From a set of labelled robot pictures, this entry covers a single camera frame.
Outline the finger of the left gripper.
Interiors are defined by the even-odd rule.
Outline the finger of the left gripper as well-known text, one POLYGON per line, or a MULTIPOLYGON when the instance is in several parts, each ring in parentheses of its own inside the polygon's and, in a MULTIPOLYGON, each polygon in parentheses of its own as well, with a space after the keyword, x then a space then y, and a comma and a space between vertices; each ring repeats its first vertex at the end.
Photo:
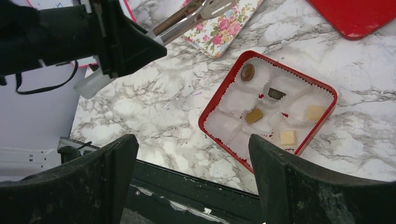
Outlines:
POLYGON ((146 35, 147 31, 127 18, 117 0, 101 0, 104 47, 99 50, 103 74, 111 78, 131 75, 167 55, 167 49, 146 35))

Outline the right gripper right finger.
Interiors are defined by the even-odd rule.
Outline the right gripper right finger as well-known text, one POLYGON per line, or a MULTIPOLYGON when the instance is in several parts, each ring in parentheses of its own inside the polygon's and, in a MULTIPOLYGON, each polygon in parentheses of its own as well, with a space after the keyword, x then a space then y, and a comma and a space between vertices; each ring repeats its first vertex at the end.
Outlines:
POLYGON ((339 173, 252 134, 248 149, 268 224, 393 224, 396 184, 339 173))

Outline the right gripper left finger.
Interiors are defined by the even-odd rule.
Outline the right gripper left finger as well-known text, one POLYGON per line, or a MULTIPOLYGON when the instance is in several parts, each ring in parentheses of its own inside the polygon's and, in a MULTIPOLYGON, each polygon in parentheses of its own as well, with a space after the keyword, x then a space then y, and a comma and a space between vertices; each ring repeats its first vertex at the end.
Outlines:
POLYGON ((118 224, 138 149, 126 134, 55 168, 1 182, 1 223, 118 224))

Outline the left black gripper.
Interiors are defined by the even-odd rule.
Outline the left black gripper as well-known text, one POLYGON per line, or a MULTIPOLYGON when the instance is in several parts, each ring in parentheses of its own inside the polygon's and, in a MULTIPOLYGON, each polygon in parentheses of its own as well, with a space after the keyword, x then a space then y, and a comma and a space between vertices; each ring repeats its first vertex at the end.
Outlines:
POLYGON ((0 2, 1 76, 100 56, 105 50, 99 18, 84 5, 37 10, 0 2))

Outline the white square chocolate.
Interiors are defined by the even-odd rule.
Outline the white square chocolate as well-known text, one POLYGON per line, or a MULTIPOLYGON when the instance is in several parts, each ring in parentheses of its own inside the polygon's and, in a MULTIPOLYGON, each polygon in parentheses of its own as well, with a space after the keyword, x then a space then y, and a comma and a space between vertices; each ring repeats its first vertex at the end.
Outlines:
POLYGON ((327 108, 320 105, 309 105, 305 110, 305 119, 317 122, 323 116, 327 108))
POLYGON ((280 132, 280 145, 281 146, 295 146, 297 144, 297 134, 295 130, 281 131, 280 132))

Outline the metal serving tongs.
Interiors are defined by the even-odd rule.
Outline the metal serving tongs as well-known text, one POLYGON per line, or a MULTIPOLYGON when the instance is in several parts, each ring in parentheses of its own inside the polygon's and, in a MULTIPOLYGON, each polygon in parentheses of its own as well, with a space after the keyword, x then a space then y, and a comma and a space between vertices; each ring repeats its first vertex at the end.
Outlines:
MULTIPOLYGON (((234 0, 204 0, 201 3, 190 1, 164 22, 147 32, 146 36, 160 45, 166 46, 197 24, 222 15, 235 3, 234 0)), ((115 73, 105 75, 102 69, 98 68, 87 78, 77 82, 73 89, 85 99, 90 99, 118 77, 115 73)))

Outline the dark square chocolate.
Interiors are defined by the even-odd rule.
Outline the dark square chocolate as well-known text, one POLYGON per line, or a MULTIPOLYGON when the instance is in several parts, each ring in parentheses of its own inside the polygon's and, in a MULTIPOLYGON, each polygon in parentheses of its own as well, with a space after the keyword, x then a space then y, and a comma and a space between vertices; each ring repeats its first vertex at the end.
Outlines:
POLYGON ((277 89, 274 89, 274 88, 269 88, 269 91, 268 91, 268 96, 275 100, 281 100, 286 95, 287 95, 286 93, 279 91, 277 89))

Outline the round brown chocolate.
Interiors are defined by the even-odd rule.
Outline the round brown chocolate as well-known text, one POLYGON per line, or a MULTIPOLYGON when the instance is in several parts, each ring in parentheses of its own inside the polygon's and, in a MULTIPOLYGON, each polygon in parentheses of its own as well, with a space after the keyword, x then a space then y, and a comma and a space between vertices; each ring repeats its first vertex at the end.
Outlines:
POLYGON ((254 76, 255 76, 255 67, 251 63, 246 64, 240 72, 240 78, 244 82, 250 81, 254 76))

